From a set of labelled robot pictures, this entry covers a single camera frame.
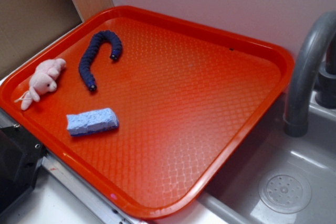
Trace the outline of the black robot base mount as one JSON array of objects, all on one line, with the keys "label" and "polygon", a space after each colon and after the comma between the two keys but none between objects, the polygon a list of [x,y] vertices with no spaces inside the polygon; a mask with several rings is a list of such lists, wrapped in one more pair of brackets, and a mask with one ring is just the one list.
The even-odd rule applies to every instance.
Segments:
[{"label": "black robot base mount", "polygon": [[19,124],[1,128],[1,217],[36,185],[45,147]]}]

